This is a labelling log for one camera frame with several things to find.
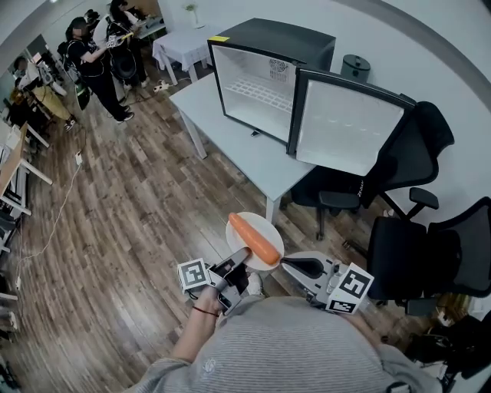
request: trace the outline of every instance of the white shoe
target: white shoe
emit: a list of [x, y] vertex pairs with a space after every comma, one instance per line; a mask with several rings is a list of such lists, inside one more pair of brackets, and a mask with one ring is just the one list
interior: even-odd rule
[[65, 131], [69, 131], [71, 130], [75, 125], [75, 121], [74, 120], [71, 120], [70, 123], [65, 123], [64, 124], [64, 130]]
[[10, 326], [14, 330], [18, 330], [17, 318], [15, 317], [15, 314], [12, 311], [8, 312], [8, 318], [10, 319]]
[[130, 119], [133, 118], [135, 114], [133, 112], [126, 112], [126, 116], [123, 120], [116, 120], [116, 123], [121, 124], [124, 123], [125, 121], [129, 121]]
[[247, 286], [247, 292], [250, 295], [261, 295], [262, 294], [262, 281], [259, 274], [254, 272], [249, 276], [249, 285]]

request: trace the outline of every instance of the wrist bracelet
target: wrist bracelet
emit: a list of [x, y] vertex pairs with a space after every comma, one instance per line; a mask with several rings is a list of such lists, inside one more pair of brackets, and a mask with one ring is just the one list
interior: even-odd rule
[[198, 307], [196, 307], [195, 305], [193, 306], [193, 308], [194, 308], [195, 310], [198, 310], [198, 311], [204, 312], [205, 314], [210, 314], [210, 315], [213, 315], [213, 316], [215, 316], [216, 318], [218, 318], [218, 317], [219, 317], [219, 315], [218, 315], [218, 314], [213, 314], [212, 312], [207, 312], [207, 311], [205, 311], [205, 310], [198, 309]]

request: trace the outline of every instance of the mini refrigerator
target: mini refrigerator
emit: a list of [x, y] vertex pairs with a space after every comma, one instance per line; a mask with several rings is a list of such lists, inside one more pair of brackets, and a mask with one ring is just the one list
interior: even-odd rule
[[414, 101], [330, 72], [336, 39], [250, 19], [208, 40], [223, 113], [297, 160], [365, 176]]

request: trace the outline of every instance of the black pants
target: black pants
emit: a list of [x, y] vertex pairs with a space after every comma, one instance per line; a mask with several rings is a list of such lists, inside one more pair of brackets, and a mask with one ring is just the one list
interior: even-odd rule
[[132, 38], [130, 42], [130, 50], [131, 53], [133, 53], [135, 63], [137, 64], [138, 79], [140, 79], [140, 82], [143, 82], [145, 79], [147, 79], [147, 74], [145, 73], [145, 67], [143, 66], [143, 59], [141, 57], [140, 40]]
[[97, 95], [101, 104], [113, 115], [114, 119], [122, 121], [126, 117], [124, 108], [117, 102], [113, 78], [107, 67], [101, 76], [84, 77], [84, 82]]

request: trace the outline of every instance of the black refrigerator top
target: black refrigerator top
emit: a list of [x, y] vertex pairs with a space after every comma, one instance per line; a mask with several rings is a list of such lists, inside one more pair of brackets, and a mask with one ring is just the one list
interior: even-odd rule
[[254, 18], [223, 31], [225, 46], [276, 55], [286, 61], [299, 61], [312, 67], [324, 68], [325, 55], [334, 49], [335, 37], [309, 28], [280, 21]]

